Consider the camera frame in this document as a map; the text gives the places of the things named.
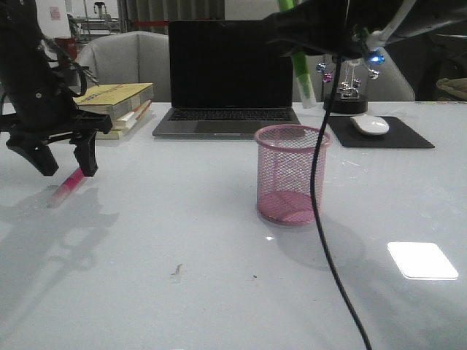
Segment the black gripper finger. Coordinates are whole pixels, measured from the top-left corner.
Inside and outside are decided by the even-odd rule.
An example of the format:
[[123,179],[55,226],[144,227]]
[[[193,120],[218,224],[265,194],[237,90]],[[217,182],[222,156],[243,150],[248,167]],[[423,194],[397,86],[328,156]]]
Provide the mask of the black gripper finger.
[[25,158],[43,176],[52,176],[58,170],[58,164],[47,145],[41,141],[26,137],[11,137],[7,148]]
[[81,133],[73,138],[74,156],[84,176],[94,176],[98,170],[95,153],[96,132]]

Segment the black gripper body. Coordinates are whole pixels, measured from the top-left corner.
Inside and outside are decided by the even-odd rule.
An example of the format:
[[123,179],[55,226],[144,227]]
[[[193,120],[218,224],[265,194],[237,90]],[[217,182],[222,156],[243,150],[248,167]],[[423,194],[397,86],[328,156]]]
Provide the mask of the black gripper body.
[[[294,17],[296,36],[283,36],[282,18]],[[378,49],[466,20],[465,1],[303,1],[263,19],[270,42],[283,42],[307,55],[367,57]]]
[[2,72],[4,92],[15,109],[1,115],[1,131],[38,142],[61,134],[78,139],[97,131],[108,133],[109,115],[81,111],[64,81],[53,72]]

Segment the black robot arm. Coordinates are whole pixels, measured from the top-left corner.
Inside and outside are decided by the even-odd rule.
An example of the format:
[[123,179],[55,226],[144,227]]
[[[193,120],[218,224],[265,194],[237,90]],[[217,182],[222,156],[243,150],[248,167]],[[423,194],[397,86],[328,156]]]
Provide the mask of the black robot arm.
[[58,164],[49,148],[67,140],[85,176],[93,176],[96,133],[108,133],[107,114],[78,108],[75,98],[85,95],[88,81],[97,79],[52,39],[37,20],[35,1],[1,2],[1,100],[14,112],[1,115],[1,131],[9,134],[7,148],[52,176]]

